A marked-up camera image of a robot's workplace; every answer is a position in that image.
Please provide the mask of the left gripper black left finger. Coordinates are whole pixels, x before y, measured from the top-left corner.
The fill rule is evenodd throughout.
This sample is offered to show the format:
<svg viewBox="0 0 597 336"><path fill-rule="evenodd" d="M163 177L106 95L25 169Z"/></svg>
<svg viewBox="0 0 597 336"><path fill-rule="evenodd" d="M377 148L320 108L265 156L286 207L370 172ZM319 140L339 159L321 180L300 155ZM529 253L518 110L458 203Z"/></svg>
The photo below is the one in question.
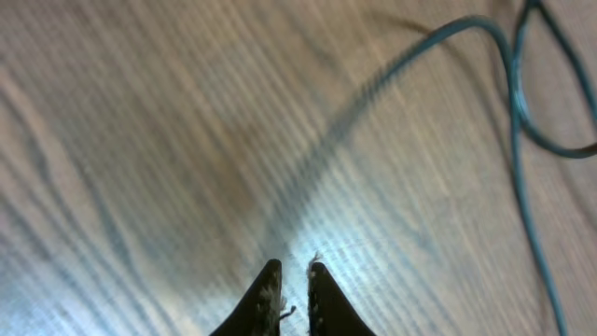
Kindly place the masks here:
<svg viewBox="0 0 597 336"><path fill-rule="evenodd" d="M279 336L282 298L282 263L266 262L251 286L212 336Z"/></svg>

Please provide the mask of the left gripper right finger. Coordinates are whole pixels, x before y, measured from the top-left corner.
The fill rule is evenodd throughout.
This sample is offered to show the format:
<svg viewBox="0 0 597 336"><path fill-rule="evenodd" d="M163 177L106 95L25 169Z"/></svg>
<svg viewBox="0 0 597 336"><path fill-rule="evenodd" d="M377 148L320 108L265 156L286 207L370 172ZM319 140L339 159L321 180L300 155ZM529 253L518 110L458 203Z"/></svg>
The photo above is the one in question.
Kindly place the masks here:
<svg viewBox="0 0 597 336"><path fill-rule="evenodd" d="M311 336L374 336L361 319L326 265L314 262L309 268L309 334Z"/></svg>

